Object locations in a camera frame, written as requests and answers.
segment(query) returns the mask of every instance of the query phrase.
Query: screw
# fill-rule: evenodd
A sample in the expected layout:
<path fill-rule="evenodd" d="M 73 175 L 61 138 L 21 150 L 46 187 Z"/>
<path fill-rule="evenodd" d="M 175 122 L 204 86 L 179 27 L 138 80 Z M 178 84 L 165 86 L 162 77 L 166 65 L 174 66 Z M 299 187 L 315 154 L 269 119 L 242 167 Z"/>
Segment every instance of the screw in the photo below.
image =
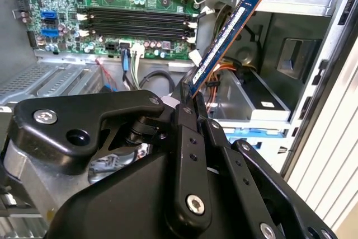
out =
<path fill-rule="evenodd" d="M 34 119 L 38 123 L 54 124 L 57 121 L 56 113 L 48 109 L 40 109 L 34 113 Z"/>
<path fill-rule="evenodd" d="M 212 121 L 211 124 L 214 128 L 220 129 L 220 125 L 217 122 Z"/>
<path fill-rule="evenodd" d="M 241 146 L 246 150 L 246 151 L 249 151 L 250 150 L 250 147 L 246 144 L 241 144 Z"/>
<path fill-rule="evenodd" d="M 155 105 L 159 105 L 159 101 L 156 98 L 149 98 L 149 101 L 152 102 Z"/>
<path fill-rule="evenodd" d="M 322 229 L 321 232 L 323 233 L 325 239 L 332 239 L 332 236 L 325 229 Z"/>
<path fill-rule="evenodd" d="M 196 195 L 189 195 L 186 198 L 186 205 L 188 206 L 189 210 L 192 211 L 196 215 L 202 215 L 205 210 L 204 203 L 202 200 Z"/>
<path fill-rule="evenodd" d="M 267 225 L 266 223 L 260 224 L 260 230 L 266 239 L 276 239 L 274 230 L 271 228 L 271 226 Z"/>
<path fill-rule="evenodd" d="M 191 113 L 192 113 L 191 110 L 188 109 L 187 107 L 184 107 L 183 109 L 184 109 L 184 111 L 187 112 L 188 114 L 191 114 Z"/>

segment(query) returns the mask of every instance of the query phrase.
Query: sticker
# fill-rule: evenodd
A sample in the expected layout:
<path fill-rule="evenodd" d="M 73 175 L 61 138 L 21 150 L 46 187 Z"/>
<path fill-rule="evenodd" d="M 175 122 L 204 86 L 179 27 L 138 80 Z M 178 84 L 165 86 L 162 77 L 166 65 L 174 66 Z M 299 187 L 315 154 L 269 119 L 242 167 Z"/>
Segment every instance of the sticker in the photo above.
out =
<path fill-rule="evenodd" d="M 205 72 L 206 68 L 208 67 L 208 65 L 210 64 L 211 60 L 213 60 L 213 57 L 215 56 L 215 54 L 218 52 L 218 50 L 220 49 L 220 47 L 223 45 L 223 43 L 225 42 L 226 38 L 228 37 L 228 35 L 230 34 L 230 32 L 233 30 L 233 27 L 235 26 L 235 24 L 239 21 L 241 15 L 244 13 L 245 8 L 244 7 L 240 7 L 238 12 L 235 14 L 234 18 L 231 20 L 230 24 L 228 25 L 228 27 L 225 29 L 224 33 L 222 34 L 222 36 L 220 37 L 219 40 L 216 40 L 216 44 L 214 45 L 214 47 L 210 50 L 210 54 L 208 55 L 208 57 L 205 59 L 204 64 L 200 67 L 200 69 L 198 70 L 198 72 L 195 74 L 194 78 L 192 79 L 193 84 L 195 84 L 197 82 L 197 80 L 200 78 L 200 76 Z"/>
<path fill-rule="evenodd" d="M 275 105 L 271 102 L 261 102 L 261 105 L 264 107 L 275 107 Z"/>

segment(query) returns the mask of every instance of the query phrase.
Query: black cable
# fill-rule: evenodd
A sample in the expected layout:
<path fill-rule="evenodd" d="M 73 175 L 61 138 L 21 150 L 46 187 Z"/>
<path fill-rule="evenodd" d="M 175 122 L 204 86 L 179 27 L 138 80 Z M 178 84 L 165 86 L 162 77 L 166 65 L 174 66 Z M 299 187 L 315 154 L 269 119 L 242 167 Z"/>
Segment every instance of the black cable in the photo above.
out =
<path fill-rule="evenodd" d="M 157 71 L 153 71 L 150 72 L 148 75 L 146 75 L 139 83 L 139 87 L 143 88 L 144 84 L 146 84 L 150 78 L 155 77 L 155 76 L 161 76 L 166 78 L 169 81 L 169 91 L 173 92 L 175 89 L 175 83 L 174 80 L 172 79 L 172 77 L 169 75 L 169 73 L 163 71 L 163 70 L 157 70 Z"/>

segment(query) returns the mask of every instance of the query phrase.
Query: blue ram module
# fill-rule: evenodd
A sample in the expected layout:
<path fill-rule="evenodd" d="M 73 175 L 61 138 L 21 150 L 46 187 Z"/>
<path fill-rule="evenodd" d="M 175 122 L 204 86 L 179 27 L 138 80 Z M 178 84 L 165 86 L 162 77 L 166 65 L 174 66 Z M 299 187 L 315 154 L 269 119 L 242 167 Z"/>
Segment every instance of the blue ram module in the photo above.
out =
<path fill-rule="evenodd" d="M 210 77 L 216 64 L 225 55 L 261 1 L 241 0 L 238 3 L 189 82 L 190 94 L 193 98 L 204 82 Z"/>

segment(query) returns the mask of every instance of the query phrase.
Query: hole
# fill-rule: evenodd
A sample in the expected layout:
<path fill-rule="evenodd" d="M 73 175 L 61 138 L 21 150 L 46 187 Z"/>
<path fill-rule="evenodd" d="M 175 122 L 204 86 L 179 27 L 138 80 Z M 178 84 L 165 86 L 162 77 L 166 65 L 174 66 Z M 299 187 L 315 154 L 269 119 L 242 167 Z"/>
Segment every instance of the hole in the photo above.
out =
<path fill-rule="evenodd" d="M 247 179 L 243 178 L 242 181 L 244 181 L 247 186 L 250 185 L 250 181 L 248 181 Z"/>
<path fill-rule="evenodd" d="M 197 141 L 196 141 L 195 139 L 190 138 L 189 140 L 190 140 L 190 142 L 191 142 L 192 144 L 194 144 L 194 145 L 196 145 L 196 144 L 197 144 Z"/>
<path fill-rule="evenodd" d="M 160 139 L 165 139 L 167 136 L 168 136 L 167 133 L 166 133 L 166 132 L 163 132 L 163 133 L 161 133 L 161 134 L 159 135 L 159 138 L 160 138 Z"/>
<path fill-rule="evenodd" d="M 298 127 L 296 127 L 292 132 L 292 137 L 295 137 L 298 132 Z"/>
<path fill-rule="evenodd" d="M 303 120 L 304 116 L 306 115 L 306 112 L 307 112 L 307 108 L 311 102 L 311 99 L 312 97 L 308 96 L 306 98 L 306 100 L 304 101 L 304 104 L 303 104 L 303 107 L 302 107 L 302 110 L 301 110 L 301 114 L 300 114 L 300 117 L 298 118 L 299 120 Z"/>
<path fill-rule="evenodd" d="M 308 227 L 307 230 L 308 230 L 309 234 L 310 234 L 314 239 L 320 239 L 319 234 L 315 231 L 314 228 Z"/>
<path fill-rule="evenodd" d="M 90 143 L 90 136 L 87 132 L 79 129 L 73 129 L 67 132 L 66 138 L 69 143 L 75 146 L 85 146 Z"/>
<path fill-rule="evenodd" d="M 195 154 L 190 154 L 189 156 L 194 162 L 197 161 L 197 156 Z"/>

